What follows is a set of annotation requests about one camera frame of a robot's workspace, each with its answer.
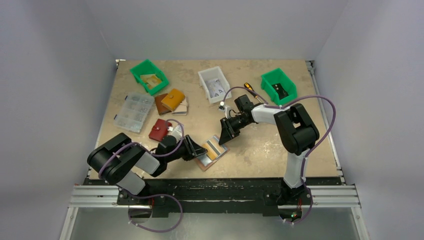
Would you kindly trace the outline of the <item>gold card with black stripe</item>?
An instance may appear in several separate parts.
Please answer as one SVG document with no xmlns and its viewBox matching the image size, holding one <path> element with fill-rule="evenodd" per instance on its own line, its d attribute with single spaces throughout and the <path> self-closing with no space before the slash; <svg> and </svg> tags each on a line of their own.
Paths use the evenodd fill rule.
<svg viewBox="0 0 424 240">
<path fill-rule="evenodd" d="M 202 147 L 207 150 L 206 155 L 211 161 L 219 159 L 223 154 L 228 151 L 225 146 L 219 145 L 219 140 L 214 137 L 208 139 L 205 143 L 203 143 Z"/>
</svg>

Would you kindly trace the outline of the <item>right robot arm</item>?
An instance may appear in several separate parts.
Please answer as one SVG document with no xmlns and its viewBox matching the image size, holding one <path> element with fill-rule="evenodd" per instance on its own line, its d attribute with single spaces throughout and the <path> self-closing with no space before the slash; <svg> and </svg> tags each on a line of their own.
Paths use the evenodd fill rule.
<svg viewBox="0 0 424 240">
<path fill-rule="evenodd" d="M 225 113 L 220 120 L 219 145 L 238 137 L 241 129 L 250 124 L 275 125 L 282 145 L 288 153 L 280 196 L 284 202 L 294 203 L 305 188 L 307 153 L 320 137 L 318 128 L 300 103 L 286 108 L 265 103 L 254 104 L 247 95 L 236 98 L 234 102 L 239 111 L 235 116 L 230 116 L 231 107 L 224 101 L 219 104 L 218 108 Z"/>
</svg>

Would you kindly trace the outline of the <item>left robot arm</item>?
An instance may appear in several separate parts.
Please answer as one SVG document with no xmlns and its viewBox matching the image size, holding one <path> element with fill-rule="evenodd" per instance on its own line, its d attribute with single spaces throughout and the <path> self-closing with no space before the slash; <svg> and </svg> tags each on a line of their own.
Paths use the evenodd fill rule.
<svg viewBox="0 0 424 240">
<path fill-rule="evenodd" d="M 172 135 L 165 136 L 152 153 L 140 143 L 132 142 L 124 133 L 119 133 L 93 150 L 87 157 L 88 165 L 100 179 L 129 192 L 129 197 L 138 205 L 149 199 L 148 184 L 132 171 L 137 167 L 152 177 L 161 175 L 168 163 L 182 159 L 191 161 L 208 153 L 195 143 L 189 135 L 180 140 Z"/>
</svg>

